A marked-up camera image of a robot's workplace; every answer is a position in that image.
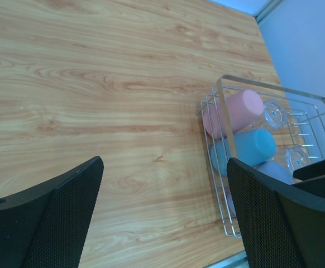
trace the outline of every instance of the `wire basket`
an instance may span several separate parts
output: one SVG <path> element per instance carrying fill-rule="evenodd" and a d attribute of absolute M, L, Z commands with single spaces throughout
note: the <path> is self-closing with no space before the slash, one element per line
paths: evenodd
<path fill-rule="evenodd" d="M 198 114 L 201 113 L 202 117 L 205 113 L 208 113 L 209 123 L 212 126 L 212 109 L 216 110 L 218 122 L 221 121 L 216 106 L 217 101 L 220 102 L 228 141 L 226 145 L 222 142 L 226 157 L 227 151 L 225 146 L 229 146 L 230 156 L 238 158 L 230 116 L 226 105 L 226 98 L 229 95 L 246 89 L 256 91 L 264 101 L 265 107 L 266 103 L 274 101 L 283 106 L 283 111 L 285 112 L 285 124 L 272 131 L 273 138 L 277 145 L 276 155 L 284 150 L 298 150 L 305 156 L 305 162 L 303 162 L 304 165 L 325 159 L 325 98 L 305 92 L 299 92 L 297 90 L 283 88 L 278 85 L 262 83 L 232 75 L 223 75 L 217 80 L 217 84 L 212 87 L 212 92 L 207 94 L 205 100 L 201 102 L 201 109 L 198 112 Z M 263 126 L 253 123 L 242 131 L 261 127 Z M 230 193 L 227 177 L 221 175 L 219 167 L 217 168 L 218 170 L 214 169 L 211 161 L 211 148 L 216 145 L 217 140 L 213 137 L 213 131 L 212 135 L 210 135 L 205 129 L 206 126 L 204 126 L 204 135 L 208 149 L 207 157 L 209 160 L 214 188 L 216 190 L 224 232 L 227 236 L 240 238 L 241 233 L 238 227 L 237 218 L 228 205 L 228 202 L 231 201 L 228 201 L 227 198 Z M 221 136 L 223 137 L 221 125 L 219 126 L 219 129 L 221 130 Z M 216 159 L 218 159 L 216 150 L 214 150 L 214 152 Z M 276 155 L 272 159 L 278 162 Z M 280 164 L 283 164 L 292 173 L 293 170 L 287 162 Z"/>

